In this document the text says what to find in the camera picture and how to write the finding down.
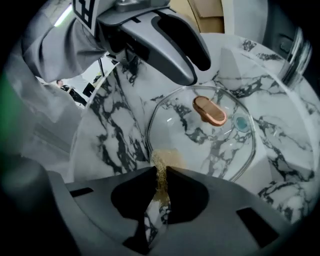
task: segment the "robotic hand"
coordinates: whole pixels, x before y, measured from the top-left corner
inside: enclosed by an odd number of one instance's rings
[[[199,32],[170,9],[170,0],[74,0],[78,20],[121,63],[138,56],[173,82],[197,82],[192,63],[201,71],[211,66]]]

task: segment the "fluorescent light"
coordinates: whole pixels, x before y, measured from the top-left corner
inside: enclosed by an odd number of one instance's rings
[[[70,4],[69,7],[62,13],[62,15],[58,18],[56,23],[54,24],[55,27],[59,26],[64,19],[68,16],[69,13],[72,11],[72,5]]]

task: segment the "rose gold object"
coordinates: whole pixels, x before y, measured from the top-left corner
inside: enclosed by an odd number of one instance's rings
[[[227,121],[226,112],[205,96],[195,97],[192,105],[204,122],[213,126],[222,126]]]

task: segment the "gray fabric sleeve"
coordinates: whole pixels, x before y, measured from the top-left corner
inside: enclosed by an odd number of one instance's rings
[[[35,76],[52,82],[83,73],[106,51],[70,14],[60,26],[36,38],[22,54]]]

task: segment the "marble tabletop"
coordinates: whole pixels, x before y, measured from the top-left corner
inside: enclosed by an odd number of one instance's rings
[[[254,122],[255,155],[235,182],[290,222],[301,219],[312,209],[318,191],[318,97],[303,77],[293,89],[282,84],[277,76],[285,60],[264,46],[235,35],[203,34],[203,39],[212,65],[205,72],[195,68],[198,84],[230,92]],[[141,60],[130,66],[118,64],[83,113],[70,158],[74,180],[105,178],[149,166],[148,123],[157,103],[178,88]],[[182,105],[173,109],[185,122],[188,110]],[[200,143],[201,131],[193,133],[189,138]],[[244,145],[246,140],[237,142]],[[214,150],[214,143],[209,147]],[[228,164],[241,157],[237,147],[215,150],[221,162],[216,164],[211,158],[207,171],[201,172],[229,179]]]

